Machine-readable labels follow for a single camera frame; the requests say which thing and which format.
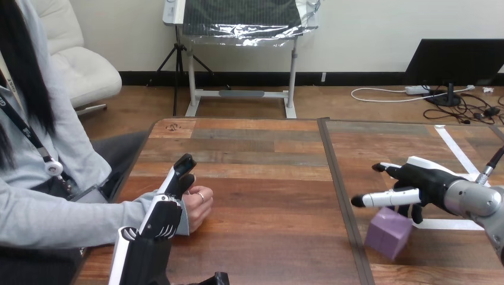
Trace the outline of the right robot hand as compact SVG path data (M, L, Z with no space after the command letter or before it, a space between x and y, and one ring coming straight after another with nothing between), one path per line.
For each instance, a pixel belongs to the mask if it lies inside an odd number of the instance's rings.
M386 172L396 179L393 188L385 192L356 195L351 198L353 206L397 209L400 215L411 216L416 224L422 223L422 210L427 204L433 204L455 215L445 206L445 194L454 182L462 181L464 178L454 175L447 168L432 161L411 156L402 166L381 162L372 165L372 169L376 172Z

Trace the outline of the person's hand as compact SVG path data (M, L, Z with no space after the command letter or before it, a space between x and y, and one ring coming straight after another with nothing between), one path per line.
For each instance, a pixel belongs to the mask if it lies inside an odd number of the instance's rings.
M206 186L191 186L182 200L188 218L188 232L195 232L209 216L213 206L213 190Z

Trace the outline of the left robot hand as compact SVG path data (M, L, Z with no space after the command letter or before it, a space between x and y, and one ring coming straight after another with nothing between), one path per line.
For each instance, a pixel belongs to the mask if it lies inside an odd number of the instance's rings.
M179 227L182 188L179 181L196 166L186 153L170 169L138 228L118 229L109 284L169 284L166 269L171 238Z

